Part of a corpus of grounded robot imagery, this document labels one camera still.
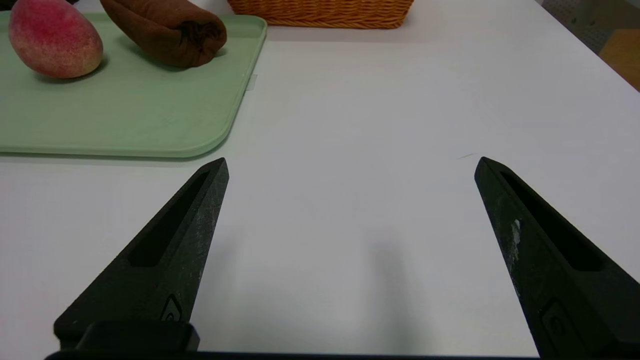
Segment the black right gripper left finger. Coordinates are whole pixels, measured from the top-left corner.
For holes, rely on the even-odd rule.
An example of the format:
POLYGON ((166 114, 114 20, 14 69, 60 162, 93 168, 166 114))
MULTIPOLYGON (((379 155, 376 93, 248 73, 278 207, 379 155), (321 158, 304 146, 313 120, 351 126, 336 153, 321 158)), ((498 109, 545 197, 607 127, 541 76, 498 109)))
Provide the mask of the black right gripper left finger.
POLYGON ((54 322, 62 350, 82 346, 91 330, 192 330, 229 178, 219 158, 182 185, 54 322))

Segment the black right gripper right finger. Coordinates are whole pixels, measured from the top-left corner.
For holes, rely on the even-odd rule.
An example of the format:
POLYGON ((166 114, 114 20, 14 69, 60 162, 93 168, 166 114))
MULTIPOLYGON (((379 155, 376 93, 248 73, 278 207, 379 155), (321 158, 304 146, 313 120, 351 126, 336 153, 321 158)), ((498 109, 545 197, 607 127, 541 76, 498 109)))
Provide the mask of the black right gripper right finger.
POLYGON ((540 357, 637 359, 638 281, 504 164, 474 180, 540 357))

